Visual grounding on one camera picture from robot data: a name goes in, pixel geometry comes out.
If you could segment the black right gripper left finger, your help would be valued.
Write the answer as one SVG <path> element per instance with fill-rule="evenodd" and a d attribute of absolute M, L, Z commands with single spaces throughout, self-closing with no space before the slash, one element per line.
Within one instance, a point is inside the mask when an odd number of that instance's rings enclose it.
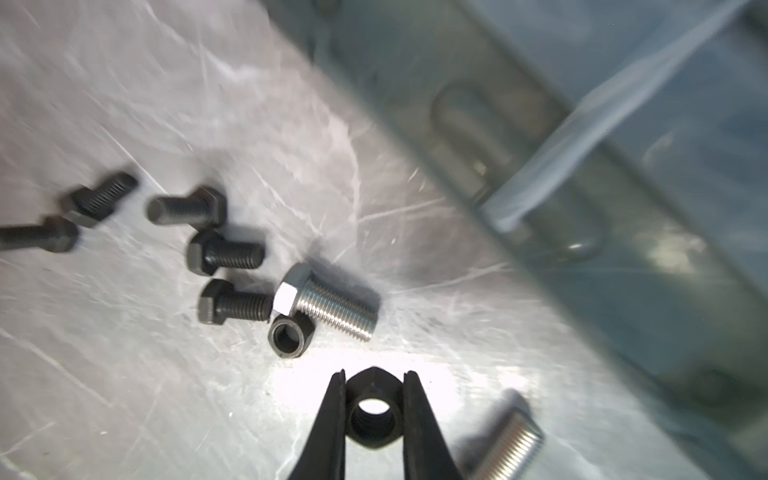
<path fill-rule="evenodd" d="M 344 480 L 346 375 L 331 376 L 318 414 L 290 480 Z"/>

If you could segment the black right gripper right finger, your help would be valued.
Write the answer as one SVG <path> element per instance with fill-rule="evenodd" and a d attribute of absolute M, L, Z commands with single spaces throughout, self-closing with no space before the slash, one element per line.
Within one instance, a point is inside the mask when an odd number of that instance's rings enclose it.
<path fill-rule="evenodd" d="M 403 415 L 405 478 L 462 479 L 415 371 L 404 376 Z"/>

